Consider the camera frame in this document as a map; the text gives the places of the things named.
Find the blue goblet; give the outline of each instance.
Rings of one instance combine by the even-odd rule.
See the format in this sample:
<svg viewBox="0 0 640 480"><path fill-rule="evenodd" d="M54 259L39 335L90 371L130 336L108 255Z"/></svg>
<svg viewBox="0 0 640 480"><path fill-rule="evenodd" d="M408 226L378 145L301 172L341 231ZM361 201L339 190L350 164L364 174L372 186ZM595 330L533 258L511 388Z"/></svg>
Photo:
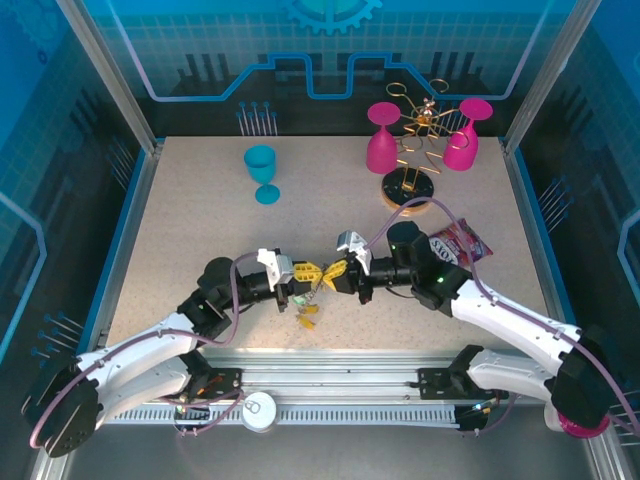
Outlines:
<svg viewBox="0 0 640 480"><path fill-rule="evenodd" d="M244 154L244 163L249 175L262 186L256 190L256 200L263 205L275 203L280 198L280 190L269 185L276 175L276 152L267 145L256 145Z"/></svg>

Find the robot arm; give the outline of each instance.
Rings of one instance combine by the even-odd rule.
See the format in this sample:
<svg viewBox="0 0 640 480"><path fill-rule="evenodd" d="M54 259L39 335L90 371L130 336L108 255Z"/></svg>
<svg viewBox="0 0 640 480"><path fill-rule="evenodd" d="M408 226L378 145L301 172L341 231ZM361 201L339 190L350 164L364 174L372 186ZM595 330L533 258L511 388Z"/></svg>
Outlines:
<svg viewBox="0 0 640 480"><path fill-rule="evenodd" d="M343 234L340 238L351 237L355 236ZM606 427L606 415L615 396L595 366L564 338L496 304L514 307L553 327L553 331L561 331L591 352L618 384L624 384L617 348L604 331L591 327L582 332L485 286L491 295L487 298L468 271L438 258L427 235L413 222L393 225L387 231L387 241L390 258L366 258L357 242L348 247L342 274L330 279L330 286L341 293L358 293L360 302L366 304L375 287L410 285L413 296L426 308L476 325L529 356L497 355L482 347L467 347L472 354L463 350L450 367L454 383L461 389L506 390L538 398L549 405L545 415L554 430L559 429L558 419L565 426L580 427L585 435L586 430L598 432ZM369 265L368 274L365 264Z"/></svg>
<svg viewBox="0 0 640 480"><path fill-rule="evenodd" d="M363 305L371 301L377 287L410 285L423 306L479 326L529 356L506 356L482 347L467 347L449 367L449 383L467 395L465 398L473 398L469 395L479 390L514 392L544 401L545 420L554 430L565 428L560 419L585 429L602 426L614 403L613 393L590 362L567 341L495 304L500 300L562 329L596 355L609 371L619 373L615 346L603 332L592 329L583 333L575 326L527 310L491 289L491 298L486 298L468 271L440 260L432 252L428 237L413 222L393 225L387 240L391 257L378 259L372 257L360 235L345 232L338 241L344 258L319 277L315 272L315 280L294 274L297 265L303 272L313 271L312 265L296 264L279 250L260 250L257 260L265 265L266 272L246 276L236 273L239 304L273 299L283 311L289 296L310 291L320 277L339 293L358 293ZM202 345L196 336L215 339L231 325L225 313L232 305L231 264L228 258L211 261L198 280L199 288L177 311L136 337L151 332L158 335L141 339L111 361L100 363L118 345L50 362L22 408L32 426L57 392L78 374L96 362L101 368L87 375L53 410L39 431L37 445L52 457L64 455L86 441L105 421L140 403L177 395L188 403L237 389L241 384L239 370L218 371L196 351ZM174 333L162 333L168 329ZM616 380L624 381L620 375Z"/></svg>

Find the round lid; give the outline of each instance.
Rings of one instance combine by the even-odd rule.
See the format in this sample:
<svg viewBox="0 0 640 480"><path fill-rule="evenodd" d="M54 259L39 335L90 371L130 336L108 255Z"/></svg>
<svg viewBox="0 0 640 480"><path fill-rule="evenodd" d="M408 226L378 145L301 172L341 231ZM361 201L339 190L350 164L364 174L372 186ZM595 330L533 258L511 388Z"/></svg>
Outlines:
<svg viewBox="0 0 640 480"><path fill-rule="evenodd" d="M276 420L276 402L271 395L256 392L244 400L242 406L242 422L254 431L269 428Z"/></svg>

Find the candy bag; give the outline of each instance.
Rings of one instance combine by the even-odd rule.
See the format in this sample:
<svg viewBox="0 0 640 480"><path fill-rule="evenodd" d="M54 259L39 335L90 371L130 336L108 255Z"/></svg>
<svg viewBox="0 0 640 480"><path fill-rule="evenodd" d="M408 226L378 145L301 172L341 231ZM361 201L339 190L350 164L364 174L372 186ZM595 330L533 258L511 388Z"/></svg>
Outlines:
<svg viewBox="0 0 640 480"><path fill-rule="evenodd" d="M464 218L458 220L458 223L460 227L462 227L464 238L471 247L471 257L474 262L488 255L493 255L491 249L480 239L478 234L467 225L467 221ZM445 262L451 262L461 267L469 266L469 259L458 237L458 229L455 224L452 223L444 230L440 230L438 233L431 235L429 242L431 243L431 250Z"/></svg>

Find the cable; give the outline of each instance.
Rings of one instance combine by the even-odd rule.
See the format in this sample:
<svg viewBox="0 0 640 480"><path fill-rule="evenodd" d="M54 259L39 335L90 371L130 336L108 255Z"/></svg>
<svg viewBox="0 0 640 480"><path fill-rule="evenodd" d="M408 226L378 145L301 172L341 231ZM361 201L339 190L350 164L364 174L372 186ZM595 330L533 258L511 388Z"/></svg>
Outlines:
<svg viewBox="0 0 640 480"><path fill-rule="evenodd" d="M98 368L103 367L106 364L106 362L110 361L113 357L115 357L122 351L126 350L127 348L137 345L138 343L143 342L144 340L147 340L149 338L159 337L167 333L190 337L206 345L211 345L214 347L224 347L229 345L236 336L236 332L238 331L238 320L240 318L240 310L239 310L240 300L238 298L238 284L236 281L236 272L238 270L238 264L244 262L245 260L249 260L257 257L258 257L258 252L251 252L251 253L246 253L244 255L241 255L238 258L236 258L233 262L231 262L231 268L229 269L229 277L231 281L231 300L233 305L232 307L233 320L232 320L232 330L231 330L231 334L229 335L229 338L227 338L222 342L219 342L216 340L211 340L206 337L201 337L200 335L196 335L191 332L185 332L182 330L174 330L174 329L166 329L166 330L160 330L157 332L148 332L143 335L140 335L139 337L132 338L122 343L121 345L119 345L118 347L114 348L112 351L107 353L100 360L97 360L93 365L89 366L86 370L78 374L73 380L71 380L67 385L65 385L64 388L62 388L62 390L58 392L58 394L54 397L54 399L47 406L47 408L44 409L44 412L42 412L42 415L36 422L36 425L33 427L33 431L31 432L31 436L29 437L29 445L31 446L31 448L40 447L40 445L38 445L38 435L40 435L40 431L42 430L42 427L47 422L47 420L49 420L49 417L53 413L53 410L60 404L60 402L62 402L62 399L71 391L71 389L76 385L78 385L83 379L87 378L87 376L90 375L92 372L94 372Z"/></svg>
<svg viewBox="0 0 640 480"><path fill-rule="evenodd" d="M543 322L541 320L538 320L537 318L527 314L526 312L522 312L522 311L518 310L517 308L512 307L511 305L503 303L502 301L500 301L499 298L496 298L494 295L492 295L486 289L486 287L480 281L480 277L478 276L478 272L476 270L476 265L475 265L475 262L473 261L471 248L469 246L469 242L467 242L465 236L462 234L462 232L464 230L461 228L460 223L458 222L458 219L455 217L455 215L442 202L440 202L439 200L436 200L435 198L432 198L432 197L416 197L416 198L413 198L413 199L409 200L404 205L400 206L391 215L391 217L389 217L389 220L387 220L387 223L385 223L383 225L383 227L380 229L380 231L376 235L374 235L373 239L366 245L366 248L371 249L380 240L380 238L382 238L382 236L386 233L386 231L389 229L389 227L391 227L391 225L393 224L395 219L398 218L398 216L402 213L402 211L405 208L410 207L411 205L414 205L416 203L422 203L422 202L427 202L427 203L431 202L431 203L436 204L438 207L440 207L447 214L447 216L451 219L453 224L458 229L458 232L460 232L460 235L459 235L460 242L462 243L462 246L464 247L465 253L467 254L467 258L469 258L469 260L470 260L469 261L469 266L471 268L471 273L473 275L473 281L475 282L476 287L478 288L478 290L480 290L480 292L482 292L482 294L484 294L486 296L486 298L492 299L493 300L492 301L493 304L503 308L504 310L506 310L506 311L508 311L510 313L518 315L518 316L520 316L521 318L523 318L523 319L525 319L527 321L530 321L534 325L542 328L543 330L545 330L545 331L547 331L549 333L552 333L555 337L557 337L557 338L559 338L561 340L564 340L569 345L571 345L573 348L575 348L578 352L580 352L585 358L587 358L591 362L591 364L598 370L598 372L600 372L600 374L605 379L605 381L609 384L609 386L611 387L611 389L615 393L616 397L618 397L618 400L620 401L620 404L624 408L625 413L627 414L627 416L629 417L629 420L631 421L631 424L633 426L634 435L640 436L640 422L638 422L638 419L636 418L635 414L633 413L633 409L631 408L631 405L629 404L629 402L625 398L624 393L622 392L622 389L618 386L618 384L616 383L615 379L609 373L609 371L605 368L605 366L589 350L587 350L584 346L582 346L581 344L576 342L573 338L569 337L568 335L566 335L564 332L558 330L557 328L554 328L554 327L548 325L547 323L545 323L545 322Z"/></svg>
<svg viewBox="0 0 640 480"><path fill-rule="evenodd" d="M236 400L229 405L229 408L227 408L224 412L222 412L220 415L218 415L218 418L216 418L215 420L213 420L210 423L207 423L204 427L200 427L200 428L193 428L191 430L187 430L186 428L183 428L181 430L181 434L182 436L185 435L191 435L193 437L197 437L198 435L200 435L201 433L206 432L207 430L211 430L213 427L215 427L216 425L218 425L220 422L222 422L222 420L224 420L225 418L227 418L231 412L233 411L234 408L236 408L238 406L238 404L244 399L244 392L240 389L238 390L234 390L233 392L229 392L229 394L227 394L227 396L231 396L231 394L233 395L238 395L238 398L236 398Z"/></svg>
<svg viewBox="0 0 640 480"><path fill-rule="evenodd" d="M200 407L204 405L212 405L214 403L218 403L221 400L226 400L227 398L231 398L235 395L238 395L238 392L240 392L240 390L236 389L227 393L223 393L219 397L215 397L210 400L200 400L199 402L191 402L191 403L181 402L180 400L173 400L172 398L167 398L167 397L160 397L158 398L158 400L164 403L168 403L169 405L175 405L176 407Z"/></svg>
<svg viewBox="0 0 640 480"><path fill-rule="evenodd" d="M119 353L123 352L127 348L130 348L130 347L132 347L134 345L137 345L140 342L144 342L145 340L148 340L149 338L159 338L159 337L162 337L163 335L177 335L177 336L182 336L182 337L188 337L188 338L192 338L194 340L197 340L199 342L202 342L202 343L204 343L206 345L213 345L213 346L219 346L219 345L221 345L223 343L223 342L216 342L215 340L211 340L209 338L202 337L202 336L197 335L195 333L186 332L184 330L175 330L173 328L167 328L167 329L158 330L158 331L155 331L155 332L147 332L147 333L145 333L143 335L140 335L139 337L134 337L134 338L131 338L131 339L127 340L126 342L118 345L116 348L111 350L109 353L107 353L100 360L96 360L86 370L84 370L83 372L78 374L73 380L71 380L67 385L65 385L64 388L62 388L62 390L60 390L60 392L58 392L58 394L53 398L51 403L44 409L44 412L42 412L42 415L40 416L40 419L36 422L35 426L33 427L33 431L31 432L31 436L29 437L29 445L31 446L31 448L38 448L38 447L41 446L41 445L38 445L38 435L40 435L40 432L42 431L42 427L47 422L47 420L49 420L49 417L51 416L51 414L55 410L55 408L60 404L60 402L62 402L62 399L73 389L73 387L78 385L82 380L87 378L88 375L93 373L98 368L104 367L104 365L107 362L109 362L113 357L115 357ZM239 399L236 400L236 402L239 402L242 399L242 396L240 395L238 398Z"/></svg>
<svg viewBox="0 0 640 480"><path fill-rule="evenodd" d="M244 255L240 255L233 262L231 262L231 268L229 269L229 279L231 280L231 301L233 303L233 307L231 313L233 314L232 328L231 334L229 334L229 338L224 340L223 342L215 342L214 345L219 347L226 347L236 336L236 332L238 331L238 321L240 320L240 300L238 299L238 282L236 280L236 272L238 271L238 265L245 260L250 260L258 258L258 252L245 253Z"/></svg>
<svg viewBox="0 0 640 480"><path fill-rule="evenodd" d="M461 228L460 223L458 222L458 220L455 217L455 215L453 215L453 213L442 202L440 202L439 200L436 200L435 198L432 198L432 197L416 197L416 198L406 202L404 205L402 205L400 208L398 208L391 215L389 220L387 220L387 222L383 225L383 227L380 229L380 231L366 245L366 248L371 249L380 240L380 238L382 238L382 236L386 233L386 231L389 229L389 227L391 227L393 222L396 220L396 218L398 218L398 216L402 213L402 211L405 208L410 207L411 205L414 205L416 203L421 203L421 202L431 202L431 203L436 204L451 219L451 221L454 223L454 225L458 229L458 232L460 232L460 233L463 232L463 229ZM495 303L495 305L503 308L504 310L507 310L510 313L518 315L518 316L520 316L521 318L523 318L525 320L528 320L528 321L532 322L534 325L537 325L538 327L542 328L543 330L545 330L545 331L547 331L549 333L552 333L557 338L560 338L560 339L564 340L565 342L567 342L568 344L570 344L572 347L574 347L576 350L578 350L585 358L587 358L594 365L594 367L596 367L596 369L600 372L600 374L607 381L607 383L609 384L609 386L611 387L611 389L615 393L616 397L618 397L618 400L620 400L620 404L622 405L625 413L629 417L629 420L631 421L631 424L632 424L633 428L631 429L631 427L629 427L629 425L627 425L626 423L624 423L622 420L619 420L619 419L613 420L614 423L622 426L623 428L627 429L629 432L633 433L634 435L640 436L640 423L638 422L638 419L636 418L635 414L633 413L633 409L631 408L631 405L629 404L629 402L625 398L624 393L622 392L622 390L620 389L620 387L616 383L616 381L613 378L613 376L607 371L607 369L604 367L604 365L602 365L602 363L600 363L600 361L589 350L587 350L585 347L580 345L578 342L576 342L575 340L573 340L571 337L569 337L568 335L564 334L560 330L558 330L558 329L546 324L545 322L542 322L542 321L538 320L537 318L527 314L526 312L522 312L522 311L518 310L517 308L512 307L511 305L503 303L502 301L500 301L500 299L498 299L498 298L494 297L493 295L491 295L491 293L485 288L485 286L480 281L480 278L479 278L477 270L476 270L475 262L473 261L473 256L471 254L471 248L469 247L469 243L464 238L464 235L459 235L459 237L460 237L460 241L462 243L462 246L465 249L465 253L467 254L467 257L470 260L469 266L471 268L471 273L473 275L473 281L475 282L478 290L480 292L482 292L486 296L486 298L493 299L493 303ZM237 281L236 281L236 272L237 272L237 268L238 268L237 266L238 266L239 263L241 263L241 262L243 262L245 260L248 260L248 259L256 258L257 256L258 256L257 252L247 253L247 254L241 255L240 257L238 257L237 259L235 259L231 263L231 268L230 268L230 271L229 271L229 275L230 275L230 281L231 281L231 297L232 297L232 303L233 303L233 307L232 307L233 308L232 309L232 313L233 313L232 325L233 325L233 328L232 328L231 334L230 334L229 338L227 338L227 340L222 341L222 342L218 342L218 341L211 340L211 339L208 339L208 338L205 338L205 337L201 337L200 335L196 335L196 334L191 333L191 332L185 332L185 331L182 331L182 330L174 330L174 329L166 329L166 330L160 330L160 331L157 331L157 332L148 332L148 333L146 333L144 335L132 338L132 339L122 343L121 345L119 345L118 347L113 349L111 352L106 354L104 357L102 357L100 360L96 361L94 364L92 364L90 367L88 367L85 371L83 371L79 375L77 375L64 388L62 388L62 390L60 390L60 392L55 396L55 398L51 401L51 403L45 408L45 410L42 413L42 415L41 415L40 419L38 420L38 422L36 422L36 425L35 425L33 431L31 432L31 436L29 437L29 445L32 448L38 448L39 447L39 445L37 444L37 438L38 438L38 435L40 434L40 431L42 430L42 427L44 426L46 421L51 416L51 413L53 412L53 410L60 404L62 399L71 391L71 389L73 387L75 387L78 383L80 383L84 378L86 378L93 371L95 371L96 369L104 366L104 364L106 362L110 361L114 356L118 355L123 350L125 350L125 349L127 349L127 348L129 348L129 347L131 347L133 345L136 345L136 344L138 344L138 343L140 343L140 342L142 342L144 340L147 340L149 338L162 336L163 334L168 334L168 333L173 334L173 335L181 335L181 336L186 336L186 337L189 337L189 338L193 338L193 339L198 340L198 341L200 341L200 342L202 342L204 344L213 345L213 346L226 346L229 343L231 343L233 341L234 337L235 337L236 332L237 332L238 320L239 320L239 317L240 317L240 310L239 310L239 303L240 302L239 302L239 299L238 299L238 285L237 285ZM509 402L509 406L512 406L512 402L515 403L515 399L513 399L513 400L511 400ZM493 430L493 428L495 428L494 425L499 425L500 423L502 423L502 418L506 417L506 414L509 411L510 411L510 409L508 408L507 412L505 412L505 415L503 415L497 422L495 422L489 428L491 430Z"/></svg>
<svg viewBox="0 0 640 480"><path fill-rule="evenodd" d="M393 288L391 287L385 287L385 290L387 292L389 292L392 295L395 295L396 297L400 297L400 298L408 298L408 299L412 299L415 300L416 297L414 297L413 295L409 296L409 295L402 295L401 293L396 292Z"/></svg>
<svg viewBox="0 0 640 480"><path fill-rule="evenodd" d="M509 414L511 413L511 410L513 410L513 407L515 406L516 400L518 400L518 398L520 398L519 395L511 394L511 398L509 399L509 404L507 405L507 408L505 409L504 413L502 415L500 415L498 420L493 422L488 427L485 427L482 430L475 430L474 433L475 433L476 437L484 436L487 433L489 433L489 432L495 430L496 428L498 428L500 425L502 425L504 423L504 421L507 419L507 417L509 416Z"/></svg>

